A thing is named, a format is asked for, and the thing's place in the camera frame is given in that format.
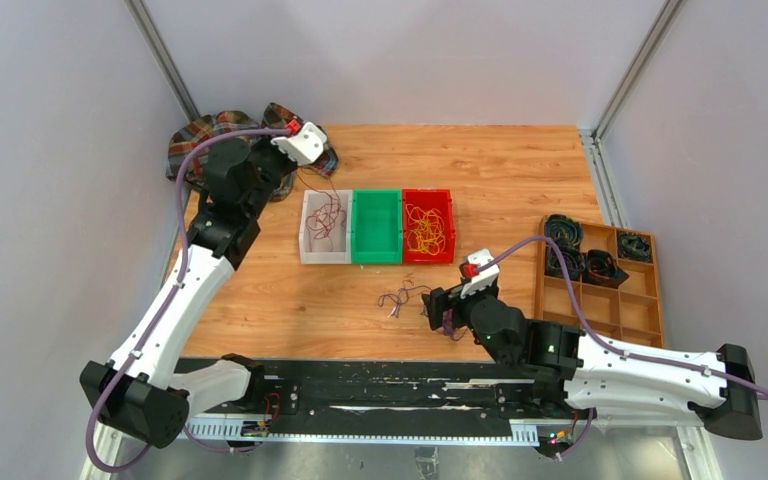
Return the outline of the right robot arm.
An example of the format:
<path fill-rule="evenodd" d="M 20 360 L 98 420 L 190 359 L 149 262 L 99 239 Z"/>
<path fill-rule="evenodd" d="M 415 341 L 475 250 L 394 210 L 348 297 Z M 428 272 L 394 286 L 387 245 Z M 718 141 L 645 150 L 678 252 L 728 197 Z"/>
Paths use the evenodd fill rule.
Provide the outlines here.
<path fill-rule="evenodd" d="M 582 328 L 527 318 L 498 298 L 497 287 L 462 295 L 459 287 L 421 296 L 431 329 L 466 328 L 490 358 L 532 380 L 542 415 L 593 409 L 598 414 L 699 420 L 734 440 L 763 437 L 747 351 L 682 352 L 590 334 Z"/>

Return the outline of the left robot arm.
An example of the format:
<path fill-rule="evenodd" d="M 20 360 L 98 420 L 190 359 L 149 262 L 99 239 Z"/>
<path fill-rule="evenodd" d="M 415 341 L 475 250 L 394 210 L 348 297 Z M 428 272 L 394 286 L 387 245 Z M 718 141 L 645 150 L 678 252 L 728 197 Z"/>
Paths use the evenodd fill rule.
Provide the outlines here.
<path fill-rule="evenodd" d="M 180 228 L 181 251 L 138 326 L 104 363 L 90 361 L 79 382 L 93 405 L 86 444 L 103 424 L 164 448 L 187 422 L 222 403 L 243 413 L 266 400 L 262 366 L 228 354 L 185 374 L 175 371 L 182 349 L 209 303 L 238 270 L 257 238 L 258 219 L 297 164 L 272 140 L 283 129 L 222 134 L 207 150 L 197 215 Z"/>

